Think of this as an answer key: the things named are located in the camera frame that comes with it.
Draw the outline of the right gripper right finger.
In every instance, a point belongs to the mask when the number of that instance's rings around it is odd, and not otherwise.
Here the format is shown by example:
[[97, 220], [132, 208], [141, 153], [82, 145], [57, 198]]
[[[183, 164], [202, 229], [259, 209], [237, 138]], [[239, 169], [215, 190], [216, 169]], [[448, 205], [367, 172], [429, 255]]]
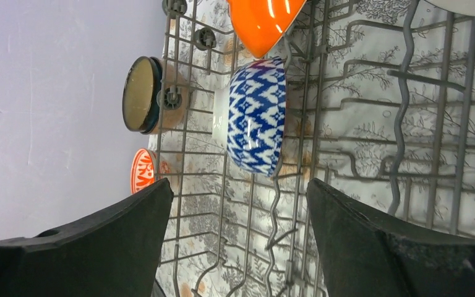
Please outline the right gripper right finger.
[[330, 296], [475, 296], [475, 239], [405, 222], [317, 178], [306, 199]]

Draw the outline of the red and white bowl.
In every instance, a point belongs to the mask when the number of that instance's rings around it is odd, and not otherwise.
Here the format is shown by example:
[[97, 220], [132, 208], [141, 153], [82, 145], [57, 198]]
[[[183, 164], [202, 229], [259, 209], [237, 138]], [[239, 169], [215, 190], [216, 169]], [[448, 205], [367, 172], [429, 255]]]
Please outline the red and white bowl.
[[154, 151], [145, 148], [140, 148], [135, 153], [130, 175], [132, 194], [163, 178], [161, 174], [171, 172], [168, 162], [165, 159], [158, 162], [157, 158], [158, 156]]

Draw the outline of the brown glazed bowl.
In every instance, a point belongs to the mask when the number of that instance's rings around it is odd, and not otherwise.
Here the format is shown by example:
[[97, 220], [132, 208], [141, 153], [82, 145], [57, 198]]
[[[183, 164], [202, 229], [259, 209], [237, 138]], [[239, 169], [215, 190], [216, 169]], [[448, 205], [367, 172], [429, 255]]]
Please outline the brown glazed bowl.
[[122, 117], [128, 130], [158, 134], [184, 120], [190, 95], [174, 64], [141, 56], [131, 66], [122, 94]]

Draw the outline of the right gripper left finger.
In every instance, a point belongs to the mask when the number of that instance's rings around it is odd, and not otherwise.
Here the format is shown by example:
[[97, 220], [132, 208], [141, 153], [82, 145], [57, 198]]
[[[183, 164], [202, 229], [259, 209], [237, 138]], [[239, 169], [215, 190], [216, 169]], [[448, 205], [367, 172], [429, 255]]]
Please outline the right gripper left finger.
[[0, 240], [0, 296], [163, 296], [167, 179], [32, 238]]

